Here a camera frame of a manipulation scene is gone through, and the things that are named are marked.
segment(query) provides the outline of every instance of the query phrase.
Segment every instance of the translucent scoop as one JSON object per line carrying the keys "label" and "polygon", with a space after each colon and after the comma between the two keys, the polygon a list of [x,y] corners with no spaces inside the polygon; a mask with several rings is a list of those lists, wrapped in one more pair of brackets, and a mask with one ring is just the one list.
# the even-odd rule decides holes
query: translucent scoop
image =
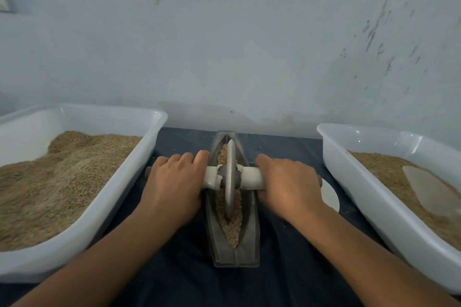
{"label": "translucent scoop", "polygon": [[402,169],[419,202],[427,211],[438,216],[461,215],[461,198],[437,177],[413,166],[404,166]]}

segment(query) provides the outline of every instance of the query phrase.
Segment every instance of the wall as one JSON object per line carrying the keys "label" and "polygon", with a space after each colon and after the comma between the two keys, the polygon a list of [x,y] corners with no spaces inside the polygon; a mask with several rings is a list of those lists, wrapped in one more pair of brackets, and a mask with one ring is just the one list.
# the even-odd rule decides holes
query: wall
{"label": "wall", "polygon": [[170,126],[394,126],[461,148],[461,0],[14,0],[0,112],[160,106]]}

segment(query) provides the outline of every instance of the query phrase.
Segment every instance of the white switch plate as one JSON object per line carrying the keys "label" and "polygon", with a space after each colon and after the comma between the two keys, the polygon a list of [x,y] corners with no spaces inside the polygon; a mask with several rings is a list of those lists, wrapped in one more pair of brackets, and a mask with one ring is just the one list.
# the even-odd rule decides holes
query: white switch plate
{"label": "white switch plate", "polygon": [[13,12],[8,0],[0,0],[0,12]]}

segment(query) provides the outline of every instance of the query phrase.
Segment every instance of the white plastic tray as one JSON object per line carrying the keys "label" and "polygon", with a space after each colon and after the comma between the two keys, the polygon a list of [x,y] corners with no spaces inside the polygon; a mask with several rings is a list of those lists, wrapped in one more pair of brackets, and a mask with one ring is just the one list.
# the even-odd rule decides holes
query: white plastic tray
{"label": "white plastic tray", "polygon": [[0,282],[39,282],[84,250],[124,190],[151,156],[165,112],[122,106],[35,106],[0,117],[0,166],[34,160],[67,130],[88,135],[143,136],[80,218],[64,232],[31,248],[0,252]]}
{"label": "white plastic tray", "polygon": [[461,152],[408,131],[320,124],[326,167],[389,248],[452,294],[461,293],[461,252],[440,239],[352,152],[381,153],[427,168],[461,189]]}

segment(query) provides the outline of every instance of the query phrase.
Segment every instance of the grain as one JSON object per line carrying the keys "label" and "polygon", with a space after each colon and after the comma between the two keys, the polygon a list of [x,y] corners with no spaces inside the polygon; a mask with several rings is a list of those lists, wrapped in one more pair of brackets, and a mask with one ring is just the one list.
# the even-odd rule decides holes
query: grain
{"label": "grain", "polygon": [[[218,164],[227,164],[227,143],[222,147],[218,155]],[[216,191],[216,212],[218,213],[219,224],[227,238],[227,241],[234,249],[238,246],[240,228],[242,226],[242,194],[240,189],[235,190],[234,211],[230,220],[226,218],[225,190]]]}
{"label": "grain", "polygon": [[67,229],[140,140],[66,131],[45,156],[0,167],[0,251],[31,247]]}
{"label": "grain", "polygon": [[[448,217],[437,216],[427,211],[419,202],[410,182],[406,178],[402,167],[405,165],[418,167],[417,165],[402,158],[378,153],[350,153],[430,229],[432,229],[435,234],[461,251],[461,231],[456,224]],[[460,196],[456,188],[451,184],[443,180],[441,181],[457,196]]]}

